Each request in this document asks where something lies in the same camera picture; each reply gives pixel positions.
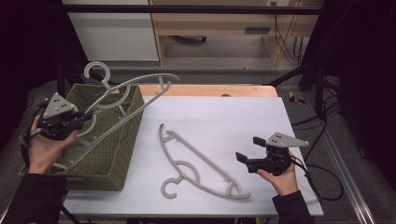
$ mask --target cabinet door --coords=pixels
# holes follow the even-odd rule
[[[147,5],[145,0],[63,0],[65,5]],[[148,13],[69,13],[90,61],[158,61]]]

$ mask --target white tabletop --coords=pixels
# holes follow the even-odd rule
[[[179,173],[167,159],[160,143],[159,128],[174,131],[231,175],[242,187],[233,194],[251,193],[242,201],[225,199],[197,188],[188,180],[161,185]],[[279,97],[191,97],[163,96],[148,106],[134,146],[122,191],[70,191],[64,205],[73,214],[108,217],[265,217],[276,216],[273,187],[235,158],[235,151],[250,159],[266,157],[265,148],[253,145],[252,137],[268,139],[275,132],[294,136],[282,99]],[[187,147],[170,141],[174,160],[192,163],[201,183],[225,192],[228,182]],[[290,148],[299,159],[300,149]],[[319,202],[304,172],[296,167],[300,190],[313,216],[322,216]]]

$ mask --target basket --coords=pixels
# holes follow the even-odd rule
[[[125,90],[124,87],[111,93],[100,104],[109,105],[117,102],[123,96]],[[106,89],[99,85],[75,84],[66,100],[76,105],[78,111],[85,111],[105,91]],[[129,96],[122,104],[126,113],[125,116],[130,115],[143,104],[144,101],[139,87],[133,86]],[[142,116],[143,111],[107,136],[67,174],[58,174],[62,169],[56,167],[53,167],[50,173],[52,175],[64,175],[68,179],[69,189],[121,191],[128,173]],[[93,129],[81,136],[88,143],[113,127],[123,115],[119,107],[114,106],[98,113],[96,117]],[[93,119],[86,121],[80,133],[88,129],[92,122]],[[64,150],[63,155],[57,162],[65,166],[70,165],[84,153],[82,148],[84,148],[84,145],[80,141],[76,141]]]

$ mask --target person's left hand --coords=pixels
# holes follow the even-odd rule
[[[37,128],[39,116],[35,117],[32,131]],[[73,131],[62,141],[51,140],[41,134],[37,134],[30,140],[29,147],[29,174],[46,174],[53,163],[61,156],[62,151],[72,144],[77,137],[78,131]]]

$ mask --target black sleeve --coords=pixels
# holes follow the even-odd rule
[[[58,223],[66,178],[26,174],[9,205],[3,224]]]
[[[315,223],[300,191],[285,196],[277,195],[273,198],[273,202],[279,215],[279,224]]]

